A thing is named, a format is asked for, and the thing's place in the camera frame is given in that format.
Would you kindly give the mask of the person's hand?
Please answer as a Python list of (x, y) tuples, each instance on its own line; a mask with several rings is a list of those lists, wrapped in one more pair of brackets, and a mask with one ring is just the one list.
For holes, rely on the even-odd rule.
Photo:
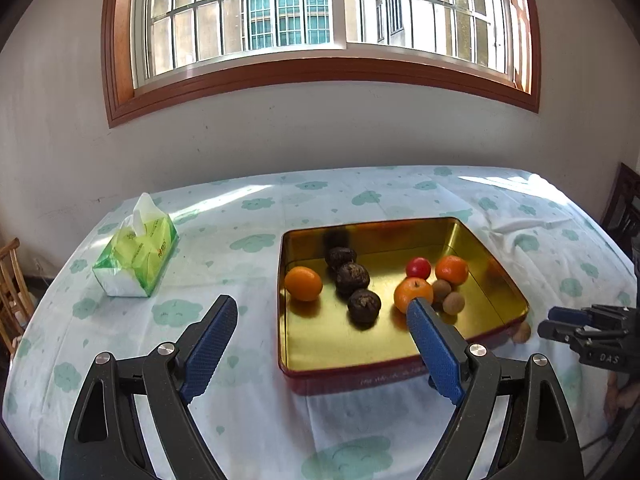
[(614, 419), (619, 410), (629, 410), (636, 404), (640, 396), (640, 384), (634, 382), (628, 384), (624, 388), (617, 385), (617, 377), (615, 375), (608, 378), (608, 390), (606, 390), (604, 401), (604, 416), (609, 424)]

